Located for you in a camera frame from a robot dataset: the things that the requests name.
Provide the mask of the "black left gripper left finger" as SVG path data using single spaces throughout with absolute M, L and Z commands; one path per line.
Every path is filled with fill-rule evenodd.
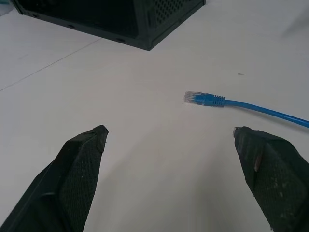
M 82 232 L 96 192 L 108 130 L 99 125 L 66 141 L 31 182 L 2 232 Z

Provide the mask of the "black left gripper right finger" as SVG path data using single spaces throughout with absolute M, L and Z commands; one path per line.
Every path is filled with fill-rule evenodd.
M 287 140 L 236 127 L 234 144 L 245 181 L 275 232 L 309 230 L 309 164 Z

